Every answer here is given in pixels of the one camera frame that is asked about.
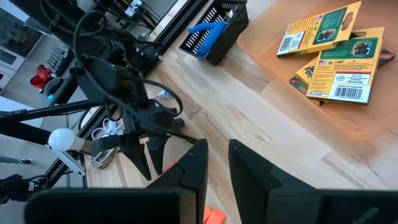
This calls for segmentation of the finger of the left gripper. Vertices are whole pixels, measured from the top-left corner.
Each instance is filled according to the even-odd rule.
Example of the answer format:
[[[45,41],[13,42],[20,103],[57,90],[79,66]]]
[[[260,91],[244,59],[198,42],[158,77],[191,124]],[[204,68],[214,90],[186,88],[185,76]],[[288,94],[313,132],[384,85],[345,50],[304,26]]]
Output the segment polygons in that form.
[[[147,158],[144,153],[145,145],[139,142],[136,136],[126,136],[123,143],[123,154],[136,166],[139,172],[146,178],[151,180],[151,174]]]
[[[149,140],[146,142],[150,158],[152,159],[153,166],[158,175],[163,173],[164,150],[169,138],[170,136],[167,134],[150,136]]]

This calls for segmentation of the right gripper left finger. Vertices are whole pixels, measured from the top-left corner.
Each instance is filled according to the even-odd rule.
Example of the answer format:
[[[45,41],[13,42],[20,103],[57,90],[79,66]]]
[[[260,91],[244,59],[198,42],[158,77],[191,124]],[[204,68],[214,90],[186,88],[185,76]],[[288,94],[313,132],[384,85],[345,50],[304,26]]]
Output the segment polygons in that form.
[[[208,141],[198,140],[166,173],[147,186],[147,224],[203,224],[208,183]]]

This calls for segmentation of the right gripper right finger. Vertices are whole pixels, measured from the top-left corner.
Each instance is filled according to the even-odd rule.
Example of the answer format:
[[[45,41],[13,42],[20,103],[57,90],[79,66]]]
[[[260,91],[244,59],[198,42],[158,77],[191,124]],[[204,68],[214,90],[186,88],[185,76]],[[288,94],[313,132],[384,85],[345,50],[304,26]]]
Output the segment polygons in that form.
[[[314,187],[236,139],[228,156],[242,224],[315,224]]]

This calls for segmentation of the blue-handled pliers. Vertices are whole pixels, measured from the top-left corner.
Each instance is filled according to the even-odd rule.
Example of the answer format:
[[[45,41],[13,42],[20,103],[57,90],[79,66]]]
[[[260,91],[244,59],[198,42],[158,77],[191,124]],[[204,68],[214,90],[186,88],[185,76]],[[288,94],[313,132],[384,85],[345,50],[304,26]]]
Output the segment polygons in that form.
[[[215,22],[210,22],[211,16],[215,16],[215,13],[210,11],[210,13],[204,18],[203,22],[195,25],[194,27],[188,28],[190,34],[196,34],[201,31],[208,31],[209,33],[200,43],[197,48],[197,55],[199,57],[204,57],[214,46],[217,39],[224,32],[226,25],[234,16],[234,10],[230,10],[226,13],[224,17],[217,16]]]

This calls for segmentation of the yellow crayon box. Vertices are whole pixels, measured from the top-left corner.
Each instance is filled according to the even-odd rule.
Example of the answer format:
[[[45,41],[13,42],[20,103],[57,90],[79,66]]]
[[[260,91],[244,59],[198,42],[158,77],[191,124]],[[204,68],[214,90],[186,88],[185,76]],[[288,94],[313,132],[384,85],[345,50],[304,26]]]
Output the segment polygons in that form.
[[[382,49],[366,60],[315,58],[296,72],[289,83],[318,106],[327,102],[368,104],[375,65],[392,61],[395,54]]]
[[[354,37],[319,53],[307,98],[366,105],[382,52],[384,27],[352,31]]]
[[[350,38],[361,2],[289,24],[276,56],[279,58],[333,49]]]

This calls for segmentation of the white bulb lamp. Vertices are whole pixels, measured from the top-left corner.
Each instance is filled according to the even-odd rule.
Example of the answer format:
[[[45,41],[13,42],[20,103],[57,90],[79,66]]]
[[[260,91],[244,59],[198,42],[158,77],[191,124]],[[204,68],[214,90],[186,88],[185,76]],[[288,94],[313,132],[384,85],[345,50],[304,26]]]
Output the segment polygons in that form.
[[[51,132],[46,146],[66,164],[71,171],[85,176],[85,168],[68,153],[77,153],[91,157],[91,165],[96,169],[109,166],[121,145],[121,135],[107,135],[95,140],[78,137],[71,129],[59,128]]]

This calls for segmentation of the black metal stand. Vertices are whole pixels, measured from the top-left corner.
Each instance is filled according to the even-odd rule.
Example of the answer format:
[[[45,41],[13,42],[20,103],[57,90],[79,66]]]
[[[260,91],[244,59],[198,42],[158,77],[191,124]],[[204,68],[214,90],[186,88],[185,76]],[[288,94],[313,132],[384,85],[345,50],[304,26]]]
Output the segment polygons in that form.
[[[66,113],[88,110],[100,105],[101,103],[83,100],[34,110],[0,111],[0,134],[40,145],[46,145],[50,136],[50,131],[25,124],[24,121],[48,116],[61,116]]]

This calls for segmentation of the black slotted plastic basket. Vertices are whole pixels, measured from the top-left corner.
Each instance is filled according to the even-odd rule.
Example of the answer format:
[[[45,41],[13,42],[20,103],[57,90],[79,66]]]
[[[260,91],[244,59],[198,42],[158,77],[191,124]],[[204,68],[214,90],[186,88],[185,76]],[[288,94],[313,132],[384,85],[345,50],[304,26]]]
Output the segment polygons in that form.
[[[233,9],[234,16],[226,25],[222,35],[204,57],[197,55],[197,48],[209,33],[208,31],[201,31],[196,34],[188,33],[184,41],[180,44],[179,49],[214,66],[220,64],[239,35],[249,24],[246,4],[247,0],[214,0],[195,25],[202,23],[210,11],[215,13],[215,16],[211,16],[210,22],[215,22],[217,16],[224,17],[227,12]]]

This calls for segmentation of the orange translucent plastic bin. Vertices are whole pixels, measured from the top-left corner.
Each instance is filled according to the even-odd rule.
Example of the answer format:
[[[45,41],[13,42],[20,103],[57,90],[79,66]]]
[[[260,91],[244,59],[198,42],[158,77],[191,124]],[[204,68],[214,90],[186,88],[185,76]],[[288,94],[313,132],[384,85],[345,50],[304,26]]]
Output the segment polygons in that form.
[[[354,28],[383,26],[383,46],[396,58],[377,70],[367,106],[344,103],[317,106],[289,83],[295,72],[314,59],[315,54],[277,58],[277,49],[289,24],[356,1],[362,4]],[[239,36],[238,45],[316,118],[347,138],[368,140],[398,129],[398,0],[276,0]]]

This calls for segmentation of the red crumpled object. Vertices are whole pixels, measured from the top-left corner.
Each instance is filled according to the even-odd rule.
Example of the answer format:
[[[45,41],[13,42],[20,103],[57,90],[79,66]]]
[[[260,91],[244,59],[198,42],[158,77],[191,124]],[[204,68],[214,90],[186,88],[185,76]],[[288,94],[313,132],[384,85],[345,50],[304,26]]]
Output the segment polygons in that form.
[[[35,69],[35,76],[30,79],[30,84],[34,88],[43,89],[46,84],[53,79],[51,69],[40,64]]]

